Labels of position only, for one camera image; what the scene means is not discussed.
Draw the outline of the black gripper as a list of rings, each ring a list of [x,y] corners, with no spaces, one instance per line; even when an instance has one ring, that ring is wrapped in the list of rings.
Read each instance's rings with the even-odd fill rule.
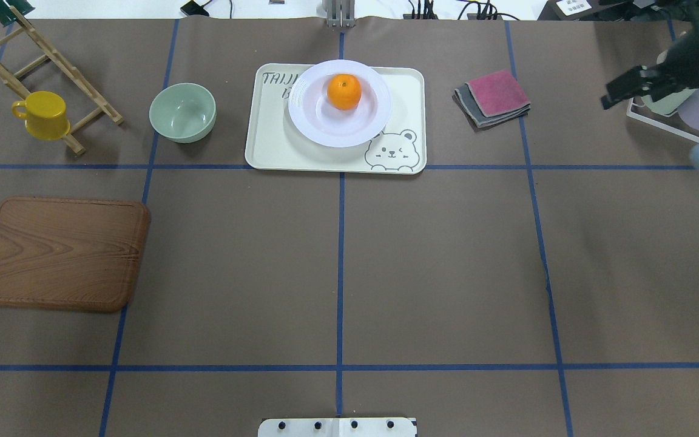
[[[660,101],[683,89],[699,89],[699,28],[681,36],[655,66],[633,66],[606,85],[604,110],[635,97]]]

